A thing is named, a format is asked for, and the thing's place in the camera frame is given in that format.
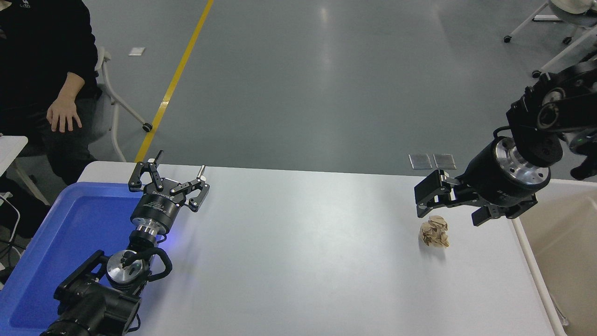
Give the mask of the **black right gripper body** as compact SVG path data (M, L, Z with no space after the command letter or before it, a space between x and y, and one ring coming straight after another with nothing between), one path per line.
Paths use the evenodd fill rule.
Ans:
M512 138L496 138L469 162L461 181L491 204L510 207L538 190L538 167Z

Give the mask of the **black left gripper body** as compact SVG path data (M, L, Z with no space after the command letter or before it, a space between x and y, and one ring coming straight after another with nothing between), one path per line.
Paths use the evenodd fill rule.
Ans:
M160 231L169 231L184 204L186 198L180 193L171 195L170 191L179 186L174 180L163 180L163 190L159 191L156 183L149 183L143 189L143 196L130 217L134 225L157 223Z

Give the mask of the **person's hand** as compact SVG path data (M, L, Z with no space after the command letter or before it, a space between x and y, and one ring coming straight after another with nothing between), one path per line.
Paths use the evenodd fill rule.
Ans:
M75 98L70 96L58 96L49 106L46 118L52 132L72 132L75 127L83 127L77 114Z

